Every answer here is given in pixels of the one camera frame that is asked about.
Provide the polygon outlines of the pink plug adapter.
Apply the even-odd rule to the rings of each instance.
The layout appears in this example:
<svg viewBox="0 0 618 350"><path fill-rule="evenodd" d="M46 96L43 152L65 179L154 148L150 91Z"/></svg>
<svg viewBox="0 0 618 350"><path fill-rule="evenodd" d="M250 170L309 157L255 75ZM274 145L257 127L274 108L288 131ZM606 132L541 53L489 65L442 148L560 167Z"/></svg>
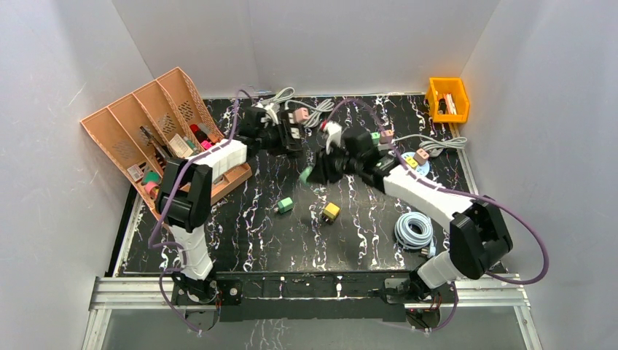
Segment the pink plug adapter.
<svg viewBox="0 0 618 350"><path fill-rule="evenodd" d="M310 113L306 107L301 107L293 112L294 121L297 124L304 124L310 119Z"/></svg>

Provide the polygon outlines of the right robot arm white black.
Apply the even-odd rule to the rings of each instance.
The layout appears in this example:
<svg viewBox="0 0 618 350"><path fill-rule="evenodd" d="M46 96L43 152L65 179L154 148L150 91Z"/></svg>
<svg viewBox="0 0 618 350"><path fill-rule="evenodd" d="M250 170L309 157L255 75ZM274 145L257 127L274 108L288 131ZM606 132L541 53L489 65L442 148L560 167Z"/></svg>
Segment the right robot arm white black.
<svg viewBox="0 0 618 350"><path fill-rule="evenodd" d="M368 132L346 136L335 122L327 122L320 131L326 146L316 153L307 182L329 184L356 175L366 185L410 204L448 232L448 251L410 274L410 291L416 300L430 301L440 286L458 278L480 278L512 250L501 211L488 198L451 192L418 176L404 161L379 150Z"/></svg>

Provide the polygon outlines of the yellow plug adapter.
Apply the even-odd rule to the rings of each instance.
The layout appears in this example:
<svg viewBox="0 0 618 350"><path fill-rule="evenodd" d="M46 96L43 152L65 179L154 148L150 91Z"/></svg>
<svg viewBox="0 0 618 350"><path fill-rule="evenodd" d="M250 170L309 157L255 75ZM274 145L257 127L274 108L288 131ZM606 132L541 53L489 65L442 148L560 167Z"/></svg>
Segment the yellow plug adapter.
<svg viewBox="0 0 618 350"><path fill-rule="evenodd" d="M338 218L339 214L340 207L334 203L328 202L321 213L321 217L323 221L332 224Z"/></svg>

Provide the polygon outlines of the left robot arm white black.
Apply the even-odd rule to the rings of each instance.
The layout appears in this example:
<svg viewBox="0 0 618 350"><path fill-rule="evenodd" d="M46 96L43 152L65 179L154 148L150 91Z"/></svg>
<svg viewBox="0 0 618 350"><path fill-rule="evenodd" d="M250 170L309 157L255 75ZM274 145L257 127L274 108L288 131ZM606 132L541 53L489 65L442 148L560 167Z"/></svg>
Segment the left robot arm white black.
<svg viewBox="0 0 618 350"><path fill-rule="evenodd" d="M234 123L229 138L198 155L168 160L155 201L160 220L153 232L167 225L181 257L179 273L193 280L189 293L197 302L210 303L218 292L217 283L207 277L213 262L203 228L211 213L214 181L261 150L273 156L298 156L303 122L289 110L272 114L252 106Z"/></svg>

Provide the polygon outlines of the green plug adapter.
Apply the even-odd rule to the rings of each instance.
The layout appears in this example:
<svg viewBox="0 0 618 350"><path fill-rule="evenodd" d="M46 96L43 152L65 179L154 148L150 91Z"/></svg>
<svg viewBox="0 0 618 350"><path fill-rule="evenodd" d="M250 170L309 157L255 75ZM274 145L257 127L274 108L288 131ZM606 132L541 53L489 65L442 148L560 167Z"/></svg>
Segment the green plug adapter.
<svg viewBox="0 0 618 350"><path fill-rule="evenodd" d="M303 183L303 184L308 184L308 177L310 176L311 172L313 170L312 166L308 166L307 168L305 168L299 175L299 180Z"/></svg>
<svg viewBox="0 0 618 350"><path fill-rule="evenodd" d="M279 200L276 204L276 212L279 214L285 214L294 208L294 201L290 197Z"/></svg>

